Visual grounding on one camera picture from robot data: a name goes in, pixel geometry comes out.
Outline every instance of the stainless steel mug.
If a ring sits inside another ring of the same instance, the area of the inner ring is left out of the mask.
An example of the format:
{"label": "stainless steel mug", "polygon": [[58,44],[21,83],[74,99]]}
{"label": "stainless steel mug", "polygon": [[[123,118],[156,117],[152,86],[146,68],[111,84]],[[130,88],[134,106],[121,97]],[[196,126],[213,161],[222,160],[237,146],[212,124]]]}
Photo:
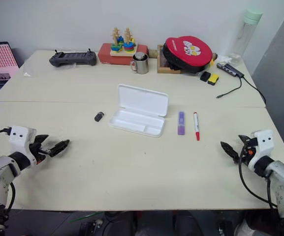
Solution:
{"label": "stainless steel mug", "polygon": [[131,69],[138,74],[146,74],[148,72],[148,56],[142,52],[135,53],[130,65]]}

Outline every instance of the white plastic box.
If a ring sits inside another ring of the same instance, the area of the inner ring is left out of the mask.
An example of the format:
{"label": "white plastic box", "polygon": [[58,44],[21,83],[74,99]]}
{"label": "white plastic box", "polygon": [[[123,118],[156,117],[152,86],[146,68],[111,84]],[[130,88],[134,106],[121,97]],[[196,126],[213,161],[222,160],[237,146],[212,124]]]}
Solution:
{"label": "white plastic box", "polygon": [[118,85],[119,109],[110,120],[114,128],[160,137],[168,111],[168,95],[144,88]]}

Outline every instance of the game controller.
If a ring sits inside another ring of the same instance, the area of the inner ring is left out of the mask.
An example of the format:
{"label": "game controller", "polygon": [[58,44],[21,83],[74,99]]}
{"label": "game controller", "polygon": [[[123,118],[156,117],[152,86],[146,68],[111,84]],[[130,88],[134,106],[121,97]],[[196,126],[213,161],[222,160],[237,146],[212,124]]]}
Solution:
{"label": "game controller", "polygon": [[96,65],[97,63],[96,53],[90,49],[86,53],[58,53],[57,50],[55,52],[55,55],[50,58],[49,62],[56,67],[71,63],[87,65]]}

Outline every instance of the table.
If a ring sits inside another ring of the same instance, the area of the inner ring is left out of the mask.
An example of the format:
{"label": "table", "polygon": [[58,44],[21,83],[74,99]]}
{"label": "table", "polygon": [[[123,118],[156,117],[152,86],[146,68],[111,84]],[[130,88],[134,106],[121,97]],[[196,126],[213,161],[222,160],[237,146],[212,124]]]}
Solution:
{"label": "table", "polygon": [[[260,95],[247,84],[231,95],[215,97],[238,80],[215,66],[216,86],[190,74],[135,74],[128,66],[52,67],[50,51],[36,51],[0,90],[0,129],[21,125],[49,134],[47,145],[70,139],[67,150],[15,179],[14,208],[43,210],[151,210],[268,208],[242,186],[238,167],[220,141],[237,151],[238,134],[272,129],[272,158],[284,162],[284,144]],[[238,67],[253,84],[242,64]],[[24,76],[24,71],[32,77]],[[169,109],[160,138],[111,128],[118,109],[117,85],[165,92]],[[105,116],[95,122],[97,112]],[[186,114],[186,135],[177,135],[178,112]],[[198,112],[201,141],[192,113]],[[0,155],[10,154],[0,135]],[[266,196],[266,183],[243,166],[247,185]]]}
{"label": "table", "polygon": [[[127,84],[169,95],[171,104],[225,107],[265,107],[256,90],[243,81],[243,86],[230,95],[216,99],[239,85],[239,80],[213,65],[208,71],[220,75],[215,86],[191,74],[158,74],[157,60],[149,60],[149,73],[136,74],[129,66],[107,65],[53,67],[53,51],[36,51],[19,72],[0,90],[0,101],[88,102],[106,103],[116,98],[117,85]],[[244,64],[237,67],[248,81],[253,81]]]}
{"label": "table", "polygon": [[[108,125],[117,101],[106,103],[0,102],[0,129],[22,125],[49,134],[49,143],[70,139],[66,152],[15,179],[15,208],[43,210],[150,210],[268,208],[242,186],[238,166],[220,141],[242,147],[238,134],[272,129],[272,158],[284,162],[284,145],[265,108],[171,106],[160,138]],[[200,119],[196,141],[192,112]],[[100,122],[94,116],[106,115]],[[177,135],[178,111],[186,135]],[[0,155],[10,154],[0,135]],[[266,196],[266,182],[243,166],[247,185]]]}

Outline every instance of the mug handle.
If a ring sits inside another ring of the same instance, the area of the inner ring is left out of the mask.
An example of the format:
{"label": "mug handle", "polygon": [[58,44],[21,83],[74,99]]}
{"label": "mug handle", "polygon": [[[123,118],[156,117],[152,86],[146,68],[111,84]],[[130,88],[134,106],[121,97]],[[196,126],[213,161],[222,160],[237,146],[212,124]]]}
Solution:
{"label": "mug handle", "polygon": [[137,69],[136,69],[136,63],[135,63],[135,61],[131,61],[130,66],[131,66],[131,69],[132,69],[133,71],[136,71],[136,70],[137,70]]}

